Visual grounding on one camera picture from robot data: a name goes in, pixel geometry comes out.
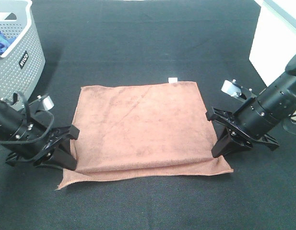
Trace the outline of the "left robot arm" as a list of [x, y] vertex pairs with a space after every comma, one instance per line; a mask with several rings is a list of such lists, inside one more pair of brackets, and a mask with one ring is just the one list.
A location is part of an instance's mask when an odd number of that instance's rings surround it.
[[53, 127], [53, 107], [48, 95], [31, 103], [21, 92], [15, 92], [12, 101], [0, 98], [0, 145], [11, 151], [5, 161], [8, 165], [76, 169], [69, 141], [77, 140], [80, 131], [74, 125]]

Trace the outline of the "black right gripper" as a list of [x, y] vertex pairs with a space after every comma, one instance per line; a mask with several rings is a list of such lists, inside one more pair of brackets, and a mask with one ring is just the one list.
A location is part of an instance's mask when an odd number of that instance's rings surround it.
[[234, 113], [214, 107], [206, 112], [208, 121], [224, 126], [212, 148], [214, 158], [251, 150], [254, 143], [265, 145], [272, 151], [279, 147], [277, 140], [268, 134], [278, 122], [259, 105], [251, 90], [239, 88], [242, 94], [234, 98], [243, 104]]

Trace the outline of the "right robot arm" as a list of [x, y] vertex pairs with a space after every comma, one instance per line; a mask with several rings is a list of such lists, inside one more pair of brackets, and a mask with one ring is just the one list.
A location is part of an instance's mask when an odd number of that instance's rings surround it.
[[218, 158], [250, 150], [254, 143], [275, 150], [279, 144], [268, 134], [269, 131], [286, 118], [291, 118], [296, 111], [296, 54], [284, 72], [259, 95], [227, 80], [222, 91], [243, 104], [233, 113], [214, 107], [207, 110], [207, 120], [224, 126], [212, 148], [212, 156]]

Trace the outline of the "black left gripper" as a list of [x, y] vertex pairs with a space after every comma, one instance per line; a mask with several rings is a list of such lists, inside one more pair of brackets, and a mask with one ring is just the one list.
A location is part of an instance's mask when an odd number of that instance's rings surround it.
[[15, 95], [13, 102], [5, 102], [5, 147], [11, 151], [6, 163], [74, 171], [77, 160], [69, 140], [76, 140], [80, 131], [73, 125], [53, 127], [54, 115], [42, 106], [46, 96], [29, 103], [25, 96]]

